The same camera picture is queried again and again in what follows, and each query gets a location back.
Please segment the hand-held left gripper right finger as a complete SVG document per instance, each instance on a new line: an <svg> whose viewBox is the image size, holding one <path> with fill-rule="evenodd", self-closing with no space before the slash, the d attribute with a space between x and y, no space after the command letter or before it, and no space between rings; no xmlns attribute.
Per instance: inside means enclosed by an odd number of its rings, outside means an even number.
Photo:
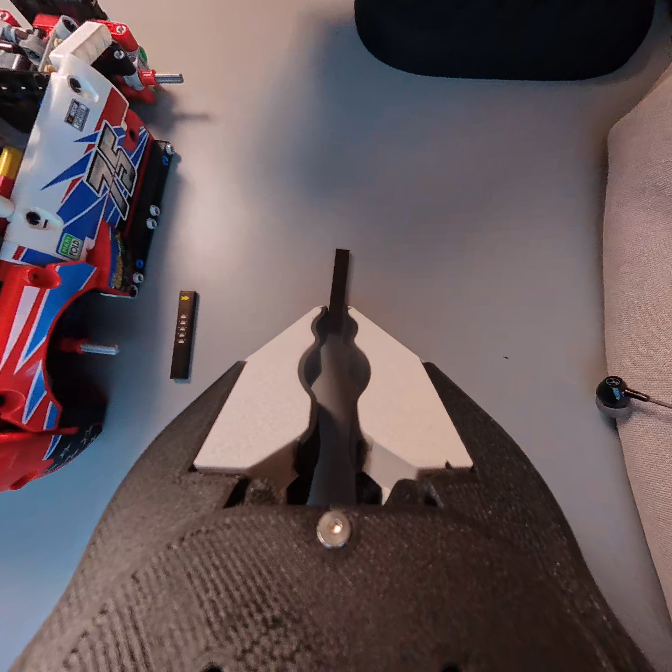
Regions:
<svg viewBox="0 0 672 672"><path fill-rule="evenodd" d="M363 472L382 491L446 468L470 470L470 457L424 363L409 348L354 307L353 343L367 361L369 376L357 399L366 451Z"/></svg>

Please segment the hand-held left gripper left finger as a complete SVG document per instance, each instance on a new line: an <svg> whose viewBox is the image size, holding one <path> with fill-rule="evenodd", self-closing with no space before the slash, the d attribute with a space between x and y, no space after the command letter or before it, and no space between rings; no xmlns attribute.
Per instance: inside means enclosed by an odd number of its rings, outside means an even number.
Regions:
<svg viewBox="0 0 672 672"><path fill-rule="evenodd" d="M316 424L315 396L306 363L320 343L325 306L310 309L252 353L194 459L194 469L264 481L287 503L304 503L310 472L300 446Z"/></svg>

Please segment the black lego strip with stickers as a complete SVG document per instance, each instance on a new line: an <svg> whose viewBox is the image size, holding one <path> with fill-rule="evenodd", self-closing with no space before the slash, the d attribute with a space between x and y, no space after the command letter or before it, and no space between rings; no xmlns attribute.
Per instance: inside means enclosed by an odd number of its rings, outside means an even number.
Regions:
<svg viewBox="0 0 672 672"><path fill-rule="evenodd" d="M190 379L197 306L197 292L191 290L180 291L169 374L171 380L187 381Z"/></svg>

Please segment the plain black lego strip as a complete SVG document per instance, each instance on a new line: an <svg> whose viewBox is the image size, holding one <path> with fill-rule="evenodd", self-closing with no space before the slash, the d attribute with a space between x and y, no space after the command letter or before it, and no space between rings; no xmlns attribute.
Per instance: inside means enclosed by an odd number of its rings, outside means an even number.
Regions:
<svg viewBox="0 0 672 672"><path fill-rule="evenodd" d="M349 250L345 248L337 248L335 250L331 293L327 313L329 317L329 329L333 332L341 330L343 315L347 308L349 261Z"/></svg>

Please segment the red white blue lego car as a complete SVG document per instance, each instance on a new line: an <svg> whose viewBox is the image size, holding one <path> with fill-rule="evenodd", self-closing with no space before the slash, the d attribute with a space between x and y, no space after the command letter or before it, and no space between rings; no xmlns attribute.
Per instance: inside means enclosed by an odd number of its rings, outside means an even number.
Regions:
<svg viewBox="0 0 672 672"><path fill-rule="evenodd" d="M133 104L182 74L150 68L98 1L1 8L1 491L61 469L107 401L78 359L92 299L145 279L175 150Z"/></svg>

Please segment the black earbud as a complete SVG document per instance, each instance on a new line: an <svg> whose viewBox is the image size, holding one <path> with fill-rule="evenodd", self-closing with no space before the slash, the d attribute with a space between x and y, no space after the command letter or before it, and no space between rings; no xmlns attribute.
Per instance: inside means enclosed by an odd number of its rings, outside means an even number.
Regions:
<svg viewBox="0 0 672 672"><path fill-rule="evenodd" d="M627 419L631 412L627 385L618 376L607 376L595 390L595 404L598 410L612 419Z"/></svg>

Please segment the beige sweatshirt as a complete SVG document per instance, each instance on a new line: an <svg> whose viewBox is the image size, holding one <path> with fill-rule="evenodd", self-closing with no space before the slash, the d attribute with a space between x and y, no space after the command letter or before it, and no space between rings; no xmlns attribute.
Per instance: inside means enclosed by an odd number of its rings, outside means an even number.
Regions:
<svg viewBox="0 0 672 672"><path fill-rule="evenodd" d="M610 130L603 216L609 374L671 403L671 67ZM626 470L671 613L671 409L617 421Z"/></svg>

